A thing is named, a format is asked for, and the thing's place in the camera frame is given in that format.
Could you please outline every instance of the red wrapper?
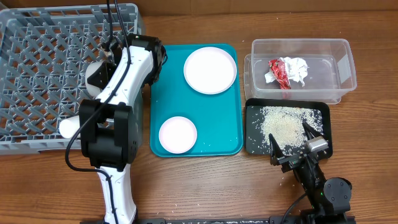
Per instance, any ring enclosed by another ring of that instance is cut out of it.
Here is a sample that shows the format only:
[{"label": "red wrapper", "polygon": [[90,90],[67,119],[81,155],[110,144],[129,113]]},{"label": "red wrapper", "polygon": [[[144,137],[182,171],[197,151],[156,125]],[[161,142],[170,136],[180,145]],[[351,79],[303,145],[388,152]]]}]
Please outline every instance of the red wrapper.
[{"label": "red wrapper", "polygon": [[271,68],[276,80],[279,82],[280,89],[289,90],[290,82],[287,78],[285,62],[279,59],[273,59],[268,62],[268,65]]}]

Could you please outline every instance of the clear plastic container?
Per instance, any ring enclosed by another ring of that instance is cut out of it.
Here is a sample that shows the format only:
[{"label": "clear plastic container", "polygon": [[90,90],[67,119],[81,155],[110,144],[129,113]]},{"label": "clear plastic container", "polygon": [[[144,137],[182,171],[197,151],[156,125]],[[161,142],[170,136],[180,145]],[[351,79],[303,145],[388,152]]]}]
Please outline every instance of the clear plastic container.
[{"label": "clear plastic container", "polygon": [[[279,57],[303,58],[308,68],[305,86],[290,81],[291,90],[278,82],[266,83],[268,61]],[[244,64],[246,99],[267,98],[322,101],[337,104],[356,88],[356,72],[349,43],[344,39],[261,39],[252,43]]]}]

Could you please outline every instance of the table surface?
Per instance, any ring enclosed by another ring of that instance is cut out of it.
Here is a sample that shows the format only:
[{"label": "table surface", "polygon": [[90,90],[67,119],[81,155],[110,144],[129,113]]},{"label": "table surface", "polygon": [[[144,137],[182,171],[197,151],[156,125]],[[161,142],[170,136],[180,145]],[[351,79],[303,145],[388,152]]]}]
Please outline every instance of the table surface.
[{"label": "table surface", "polygon": [[[358,223],[398,219],[398,12],[322,12],[145,17],[147,35],[164,44],[228,43],[238,53],[242,109],[244,57],[254,39],[343,38],[349,41],[358,87],[331,105],[333,156],[326,178],[353,184]],[[264,218],[282,215],[303,194],[293,173],[269,156],[244,149],[235,156],[162,159],[149,148],[149,89],[144,95],[144,145],[132,164],[140,218]],[[71,161],[88,167],[79,151]],[[0,157],[0,223],[78,223],[101,219],[96,174],[70,170],[64,151]],[[303,200],[294,209],[309,208]]]}]

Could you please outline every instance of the small white dish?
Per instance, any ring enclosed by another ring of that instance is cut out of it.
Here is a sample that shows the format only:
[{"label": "small white dish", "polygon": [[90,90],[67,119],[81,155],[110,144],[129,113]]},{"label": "small white dish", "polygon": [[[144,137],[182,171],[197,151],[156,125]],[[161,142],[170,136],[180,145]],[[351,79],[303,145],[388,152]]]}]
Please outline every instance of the small white dish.
[{"label": "small white dish", "polygon": [[184,64],[184,77],[196,91],[213,95],[227,90],[236,78],[236,63],[225,50],[200,48],[190,54]]},{"label": "small white dish", "polygon": [[181,116],[169,118],[159,130],[160,144],[174,154],[190,150],[195,145],[197,137],[197,129],[192,121]]}]

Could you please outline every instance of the gray dish rack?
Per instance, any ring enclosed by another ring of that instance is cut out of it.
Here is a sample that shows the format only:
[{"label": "gray dish rack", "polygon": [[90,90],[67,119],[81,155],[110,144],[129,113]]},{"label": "gray dish rack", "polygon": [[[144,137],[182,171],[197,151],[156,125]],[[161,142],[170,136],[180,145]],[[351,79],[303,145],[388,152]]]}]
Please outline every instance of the gray dish rack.
[{"label": "gray dish rack", "polygon": [[[135,4],[120,4],[128,33],[145,34]],[[122,35],[111,6],[114,36]],[[58,132],[90,99],[87,66],[104,58],[106,5],[6,9],[0,12],[0,155],[65,149]],[[80,149],[80,141],[72,149]]]}]

